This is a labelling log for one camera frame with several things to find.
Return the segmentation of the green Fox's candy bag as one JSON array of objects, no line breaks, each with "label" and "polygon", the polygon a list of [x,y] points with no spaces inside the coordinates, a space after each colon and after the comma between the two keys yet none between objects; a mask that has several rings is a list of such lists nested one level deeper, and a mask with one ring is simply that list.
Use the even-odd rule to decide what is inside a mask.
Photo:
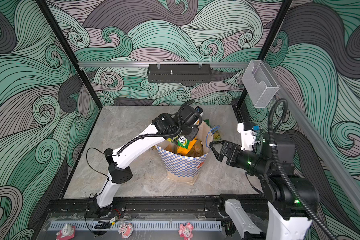
[{"label": "green Fox's candy bag", "polygon": [[176,141],[178,147],[188,149],[190,141],[185,136],[179,136]]}]

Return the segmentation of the green Spring Tea candy bag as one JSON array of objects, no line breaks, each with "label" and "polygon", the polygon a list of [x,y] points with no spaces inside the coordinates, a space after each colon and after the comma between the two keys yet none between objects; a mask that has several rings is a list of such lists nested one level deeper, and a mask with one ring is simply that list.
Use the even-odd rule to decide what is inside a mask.
[{"label": "green Spring Tea candy bag", "polygon": [[208,119],[204,120],[204,122],[207,124],[207,126],[210,128],[209,132],[208,132],[208,137],[213,137],[213,142],[214,141],[221,141],[222,137],[221,134],[219,132],[220,126],[219,125],[211,125],[210,121]]}]

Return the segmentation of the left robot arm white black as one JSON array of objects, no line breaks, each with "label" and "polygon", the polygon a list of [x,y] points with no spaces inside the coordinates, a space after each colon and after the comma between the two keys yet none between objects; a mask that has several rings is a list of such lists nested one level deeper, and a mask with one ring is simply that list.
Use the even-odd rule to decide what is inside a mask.
[{"label": "left robot arm white black", "polygon": [[113,200],[121,184],[131,180],[133,173],[130,164],[149,148],[167,139],[185,137],[193,140],[202,124],[203,108],[193,108],[194,100],[182,104],[174,114],[162,113],[152,120],[148,127],[135,138],[118,149],[99,151],[106,157],[108,173],[103,174],[106,181],[102,189],[94,195],[88,214],[94,218],[105,218],[110,215]]}]

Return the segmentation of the checkered paper bag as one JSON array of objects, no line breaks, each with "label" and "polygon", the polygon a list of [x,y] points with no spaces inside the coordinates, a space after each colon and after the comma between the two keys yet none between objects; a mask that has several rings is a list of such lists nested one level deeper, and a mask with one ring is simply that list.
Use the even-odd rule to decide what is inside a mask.
[{"label": "checkered paper bag", "polygon": [[199,126],[199,132],[196,138],[203,144],[204,154],[201,157],[185,157],[168,152],[165,148],[171,143],[169,141],[164,141],[156,145],[156,149],[166,167],[168,179],[191,186],[194,185],[203,164],[212,152],[209,143],[213,141],[213,137],[207,139],[209,130],[210,128],[205,122]]}]

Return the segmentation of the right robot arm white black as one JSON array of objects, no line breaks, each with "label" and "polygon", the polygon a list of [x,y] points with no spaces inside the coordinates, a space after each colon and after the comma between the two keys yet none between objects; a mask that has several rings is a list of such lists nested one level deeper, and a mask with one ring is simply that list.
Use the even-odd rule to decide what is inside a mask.
[{"label": "right robot arm white black", "polygon": [[226,159],[230,167],[245,170],[261,183],[258,192],[268,202],[269,223],[266,234],[255,226],[239,207],[227,199],[224,211],[231,218],[242,239],[265,237],[267,240],[302,240],[314,221],[309,212],[318,208],[319,193],[307,179],[294,174],[295,143],[287,136],[273,134],[262,140],[260,154],[229,141],[210,143],[216,159]]}]

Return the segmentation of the orange yellow snack bag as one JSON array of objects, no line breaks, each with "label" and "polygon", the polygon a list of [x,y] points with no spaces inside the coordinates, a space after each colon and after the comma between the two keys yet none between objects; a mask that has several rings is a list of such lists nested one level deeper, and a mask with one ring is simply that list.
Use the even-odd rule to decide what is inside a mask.
[{"label": "orange yellow snack bag", "polygon": [[196,144],[197,140],[198,139],[195,138],[194,140],[190,141],[188,149],[180,148],[177,146],[176,154],[181,155],[181,156],[186,156],[186,157],[194,157],[196,154],[195,144]]}]

